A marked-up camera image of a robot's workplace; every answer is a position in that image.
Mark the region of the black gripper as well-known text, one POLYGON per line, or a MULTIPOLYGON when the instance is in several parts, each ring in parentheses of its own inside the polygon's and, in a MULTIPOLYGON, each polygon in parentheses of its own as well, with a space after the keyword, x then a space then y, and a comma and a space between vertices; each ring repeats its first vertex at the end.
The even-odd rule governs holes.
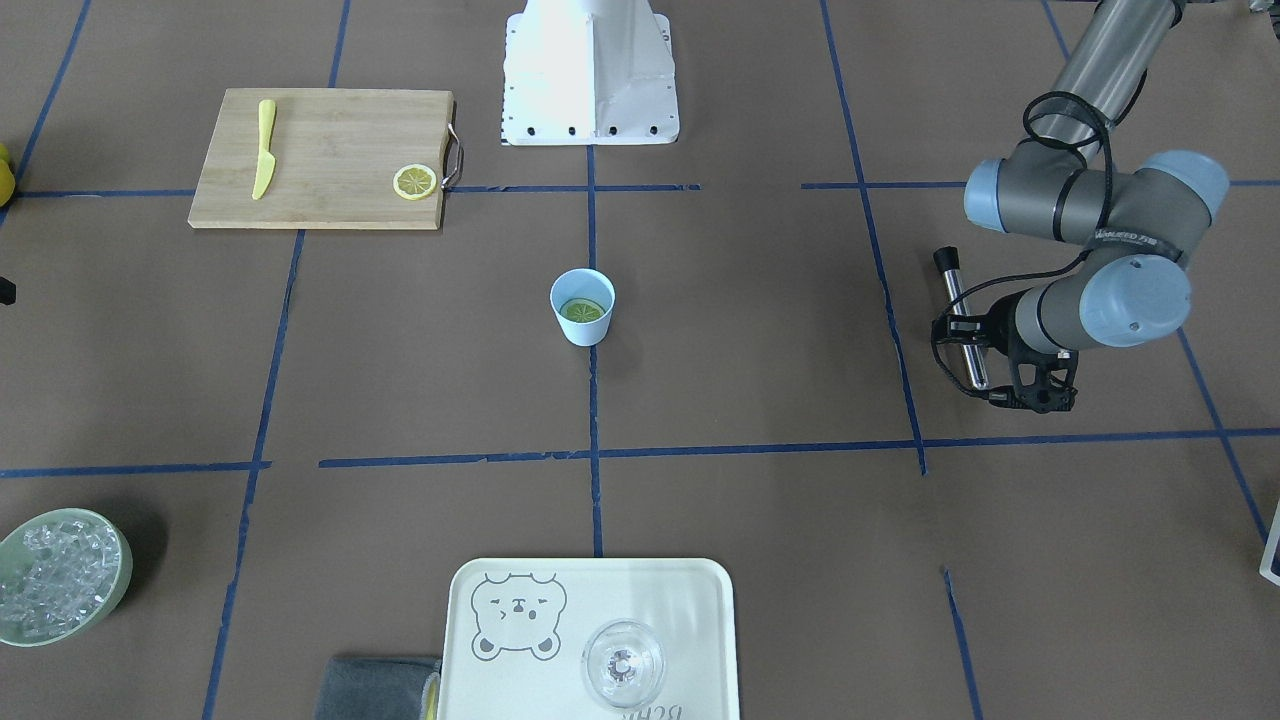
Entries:
POLYGON ((986 336, 989 347, 1006 357, 1010 375, 1007 384, 986 391, 988 404, 1037 414, 1068 413, 1074 407, 1075 354, 1032 348, 1018 333, 1010 311, 987 313, 986 336))

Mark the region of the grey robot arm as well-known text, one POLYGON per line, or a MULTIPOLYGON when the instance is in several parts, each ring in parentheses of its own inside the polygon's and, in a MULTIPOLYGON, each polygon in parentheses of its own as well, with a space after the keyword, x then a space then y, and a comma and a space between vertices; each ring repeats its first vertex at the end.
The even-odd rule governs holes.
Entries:
POLYGON ((1024 290, 982 315, 952 292, 931 350, 960 345, 1007 359, 1010 383, 983 375, 963 392, 996 407, 1066 413, 1087 348, 1129 348, 1179 331, 1190 314, 1187 269, 1228 196, 1226 169, 1187 150, 1115 167, 1112 136, 1144 88, 1152 56, 1183 18, 1181 1, 1101 1, 1053 87, 1028 102, 1024 138, 980 163, 964 208, 979 227, 1079 247, 1066 266, 1018 277, 1024 290))

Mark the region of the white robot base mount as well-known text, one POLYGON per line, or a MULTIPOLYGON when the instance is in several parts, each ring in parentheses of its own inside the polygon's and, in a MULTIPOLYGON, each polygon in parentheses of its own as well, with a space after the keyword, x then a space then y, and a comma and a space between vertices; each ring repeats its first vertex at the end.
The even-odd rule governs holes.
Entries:
POLYGON ((529 1, 504 32, 500 141, 641 146, 678 140, 669 19, 648 1, 529 1))

